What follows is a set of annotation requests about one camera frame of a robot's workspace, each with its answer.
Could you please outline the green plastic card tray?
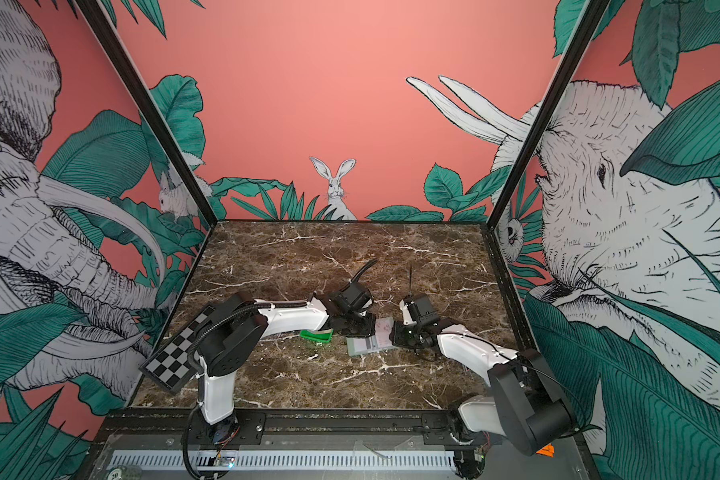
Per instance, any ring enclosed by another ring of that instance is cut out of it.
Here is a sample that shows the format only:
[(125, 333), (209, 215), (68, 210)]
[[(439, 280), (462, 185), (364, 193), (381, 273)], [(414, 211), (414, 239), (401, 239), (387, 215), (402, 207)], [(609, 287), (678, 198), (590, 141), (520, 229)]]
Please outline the green plastic card tray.
[(331, 329), (324, 331), (301, 330), (299, 336), (318, 344), (327, 344), (332, 340), (333, 331)]

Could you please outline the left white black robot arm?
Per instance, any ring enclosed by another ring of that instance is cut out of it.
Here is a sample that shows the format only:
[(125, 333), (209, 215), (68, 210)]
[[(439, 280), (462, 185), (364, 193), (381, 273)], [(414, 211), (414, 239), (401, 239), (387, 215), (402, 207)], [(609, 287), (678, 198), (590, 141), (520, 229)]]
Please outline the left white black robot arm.
[(201, 379), (198, 403), (204, 420), (215, 425), (233, 415), (236, 371), (261, 339), (301, 330), (367, 338), (375, 333), (372, 303), (366, 286), (350, 282), (301, 301), (265, 301), (239, 291), (216, 306), (187, 350)]

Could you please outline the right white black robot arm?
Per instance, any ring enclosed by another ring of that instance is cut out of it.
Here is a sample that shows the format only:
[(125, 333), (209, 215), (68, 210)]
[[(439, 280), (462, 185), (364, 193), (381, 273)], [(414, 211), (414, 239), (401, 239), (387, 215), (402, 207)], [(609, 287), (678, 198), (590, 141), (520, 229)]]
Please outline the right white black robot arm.
[(526, 455), (576, 431), (571, 401), (538, 351), (516, 351), (479, 337), (441, 316), (425, 294), (405, 297), (400, 310), (403, 320), (390, 334), (394, 346), (432, 350), (479, 375), (489, 389), (487, 396), (456, 407), (459, 429), (502, 436)]

